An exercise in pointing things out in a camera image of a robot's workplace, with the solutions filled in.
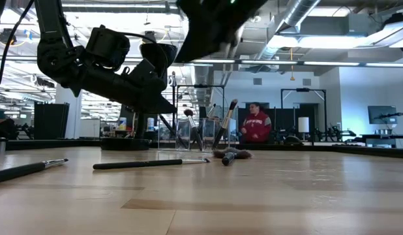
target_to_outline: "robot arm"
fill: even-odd
[[[130,48],[129,39],[123,33],[102,25],[93,28],[86,48],[73,46],[61,0],[35,0],[35,6],[40,27],[37,63],[45,75],[70,88],[75,96],[84,89],[133,106],[136,112],[175,112],[175,107],[161,95],[166,89],[166,83],[159,78],[163,74],[157,74],[156,68],[147,59],[143,59],[132,72],[125,68],[121,75],[115,73]],[[166,72],[167,63],[166,58],[161,64],[163,72]]]
[[[188,62],[219,51],[222,43],[235,44],[235,32],[266,1],[178,0],[177,6],[188,16],[190,29],[177,58],[177,48],[172,45],[145,44],[146,52],[142,54],[146,59],[132,72],[126,68],[118,75],[115,71],[120,69],[130,47],[125,34],[133,34],[112,31],[102,25],[92,30],[86,48],[73,46],[61,0],[35,0],[41,34],[38,67],[63,87],[70,88],[75,96],[84,89],[132,106],[135,112],[176,112],[161,95],[166,88],[166,69],[174,58],[177,62]],[[5,2],[0,0],[0,16]]]

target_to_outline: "wooden surface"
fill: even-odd
[[[214,160],[93,171],[95,163],[207,155],[10,151],[0,157],[0,169],[70,161],[0,183],[0,235],[403,234],[403,159],[254,153],[229,167]]]

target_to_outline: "white lampshade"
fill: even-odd
[[[299,117],[299,133],[308,133],[308,117]]]

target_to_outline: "man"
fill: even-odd
[[[4,110],[0,110],[0,137],[16,140],[18,135],[19,132],[14,121],[7,118]]]
[[[241,129],[247,143],[266,144],[271,131],[271,119],[262,112],[259,103],[249,106],[250,115],[243,122]]]

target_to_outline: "red hoodie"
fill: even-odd
[[[256,116],[249,114],[243,122],[242,128],[246,129],[245,139],[248,142],[265,142],[268,140],[269,132],[271,131],[271,120],[267,114],[259,112]]]

